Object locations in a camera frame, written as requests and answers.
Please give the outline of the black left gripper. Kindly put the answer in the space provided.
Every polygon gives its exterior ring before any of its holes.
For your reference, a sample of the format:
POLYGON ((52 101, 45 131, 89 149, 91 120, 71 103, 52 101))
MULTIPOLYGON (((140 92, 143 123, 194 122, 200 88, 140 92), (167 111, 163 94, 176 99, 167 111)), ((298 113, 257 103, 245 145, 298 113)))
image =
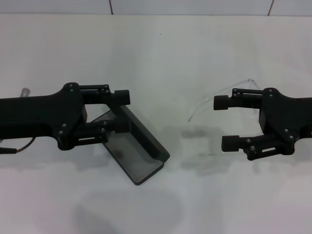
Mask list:
POLYGON ((108 142, 109 134, 126 133, 122 118, 86 122, 86 110, 77 83, 47 96, 0 99, 0 139, 52 137, 60 150, 108 142))

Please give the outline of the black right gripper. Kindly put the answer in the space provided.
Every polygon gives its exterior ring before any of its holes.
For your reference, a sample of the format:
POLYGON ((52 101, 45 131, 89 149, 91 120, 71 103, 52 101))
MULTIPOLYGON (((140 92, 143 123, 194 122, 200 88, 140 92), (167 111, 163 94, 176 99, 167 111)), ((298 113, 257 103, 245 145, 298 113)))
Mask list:
POLYGON ((312 97, 287 97, 275 88, 233 88, 231 97, 214 96, 214 110, 234 107, 260 109, 259 124, 265 135, 223 136, 223 152, 242 149, 247 159, 253 161, 277 154, 291 155, 297 141, 312 138, 312 97))

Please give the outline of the black glasses case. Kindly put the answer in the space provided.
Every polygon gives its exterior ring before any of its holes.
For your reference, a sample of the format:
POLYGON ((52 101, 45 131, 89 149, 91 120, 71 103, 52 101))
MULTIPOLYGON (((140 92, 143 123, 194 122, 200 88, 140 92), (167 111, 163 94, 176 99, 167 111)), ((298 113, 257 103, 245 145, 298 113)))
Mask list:
POLYGON ((103 145, 129 179, 140 185, 163 168, 170 154, 126 106, 109 110, 94 122, 115 117, 127 118, 131 129, 126 133, 112 132, 103 145))

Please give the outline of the clear white glasses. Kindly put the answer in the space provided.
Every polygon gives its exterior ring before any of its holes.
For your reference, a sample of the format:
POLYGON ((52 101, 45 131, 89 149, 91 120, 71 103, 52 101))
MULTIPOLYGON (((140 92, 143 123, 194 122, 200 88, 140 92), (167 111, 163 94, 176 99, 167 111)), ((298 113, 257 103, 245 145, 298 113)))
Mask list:
POLYGON ((222 89, 219 89, 217 91, 209 91, 205 94, 202 94, 190 102, 189 105, 190 116, 188 117, 188 122, 191 122, 193 119, 207 112, 208 110, 213 109, 214 96, 219 95, 231 96, 233 89, 260 90, 260 87, 258 86, 258 84, 255 82, 254 79, 246 79, 238 83, 232 84, 230 86, 224 87, 222 89))

